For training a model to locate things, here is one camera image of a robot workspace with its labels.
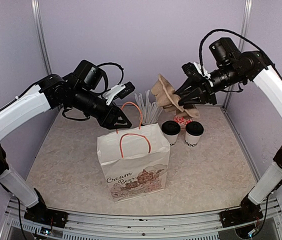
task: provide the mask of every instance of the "bundle of straws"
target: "bundle of straws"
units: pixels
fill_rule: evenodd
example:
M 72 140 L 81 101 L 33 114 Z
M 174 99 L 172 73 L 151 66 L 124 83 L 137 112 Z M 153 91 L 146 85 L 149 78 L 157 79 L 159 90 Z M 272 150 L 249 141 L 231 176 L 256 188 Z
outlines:
M 150 90 L 145 92 L 145 102 L 143 100 L 142 93 L 134 94 L 136 104 L 142 111 L 142 123 L 143 124 L 155 124 L 163 110 L 162 107 L 157 106 L 156 102 L 150 102 L 149 100 Z

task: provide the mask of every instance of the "beige table surface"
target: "beige table surface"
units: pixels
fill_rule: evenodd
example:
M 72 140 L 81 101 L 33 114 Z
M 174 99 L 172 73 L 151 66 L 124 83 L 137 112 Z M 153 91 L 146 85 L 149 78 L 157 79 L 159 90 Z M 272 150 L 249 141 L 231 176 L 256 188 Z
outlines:
M 139 113 L 124 112 L 136 127 Z M 77 122 L 61 114 L 49 131 L 27 178 L 48 207 L 111 215 L 173 215 L 238 206 L 256 183 L 238 142 L 218 107 L 199 107 L 204 126 L 198 145 L 184 132 L 170 150 L 166 189 L 114 203 L 97 159 L 97 137 L 110 131 L 97 121 Z M 82 117 L 76 110 L 71 117 Z M 159 123 L 172 120 L 163 112 Z

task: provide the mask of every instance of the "bag handle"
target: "bag handle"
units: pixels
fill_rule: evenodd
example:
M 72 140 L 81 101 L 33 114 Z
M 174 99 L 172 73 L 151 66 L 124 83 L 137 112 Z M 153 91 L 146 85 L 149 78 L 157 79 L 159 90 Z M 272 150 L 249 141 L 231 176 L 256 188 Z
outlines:
M 139 137 L 144 138 L 144 139 L 146 140 L 146 142 L 147 142 L 148 147 L 149 147 L 149 152 L 148 152 L 148 154 L 151 152 L 151 143 L 150 143 L 149 139 L 148 139 L 146 136 L 141 135 L 141 134 L 137 134 L 137 133 L 126 133 L 126 134 L 123 134 L 123 135 L 121 136 L 121 138 L 120 138 L 120 152 L 121 152 L 121 157 L 122 157 L 122 158 L 124 158 L 123 150 L 122 150 L 122 140 L 123 140 L 123 138 L 124 138 L 125 136 L 129 136 L 129 135 L 139 136 Z
M 123 110 L 123 108 L 124 108 L 127 104 L 132 104 L 132 105 L 134 105 L 134 106 L 139 110 L 139 113 L 140 113 L 139 129 L 141 129 L 142 118 L 143 118 L 143 116 L 142 116 L 142 111 L 140 110 L 140 108 L 138 107 L 138 105 L 136 105 L 134 102 L 131 102 L 131 101 L 125 102 L 125 103 L 122 105 L 121 110 Z

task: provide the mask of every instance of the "red and white patterned item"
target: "red and white patterned item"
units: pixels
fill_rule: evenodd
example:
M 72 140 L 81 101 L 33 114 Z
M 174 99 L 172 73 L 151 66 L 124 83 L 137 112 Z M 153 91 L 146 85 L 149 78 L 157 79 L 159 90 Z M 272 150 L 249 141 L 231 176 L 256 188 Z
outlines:
M 178 123 L 181 127 L 181 129 L 185 129 L 186 128 L 186 125 L 188 123 L 191 123 L 193 122 L 193 119 L 192 118 L 189 118 L 189 119 L 185 119 L 183 116 L 175 116 L 173 118 L 173 121 L 175 121 L 176 123 Z

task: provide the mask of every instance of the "white wall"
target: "white wall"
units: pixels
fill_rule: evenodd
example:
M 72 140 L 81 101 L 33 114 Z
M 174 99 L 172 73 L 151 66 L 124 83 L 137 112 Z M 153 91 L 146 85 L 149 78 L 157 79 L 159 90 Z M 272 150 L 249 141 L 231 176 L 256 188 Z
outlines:
M 267 53 L 282 75 L 282 1 L 253 1 L 247 37 Z M 279 114 L 253 83 L 233 94 L 228 111 L 262 175 L 282 144 Z M 277 197 L 282 208 L 282 187 Z
M 54 73 L 66 75 L 82 59 L 94 64 L 116 62 L 124 68 L 124 80 L 132 81 L 141 93 L 154 85 L 158 73 L 178 88 L 186 79 L 181 66 L 199 60 L 205 34 L 216 28 L 240 32 L 244 6 L 244 0 L 40 1 Z M 218 36 L 214 34 L 209 43 Z M 212 71 L 216 64 L 209 43 L 203 57 Z M 113 86 L 120 70 L 104 69 Z M 225 93 L 217 94 L 219 104 L 224 98 Z
M 31 1 L 0 0 L 0 108 L 45 77 Z M 56 112 L 27 122 L 2 142 L 7 162 L 26 177 Z M 10 195 L 0 186 L 0 222 Z

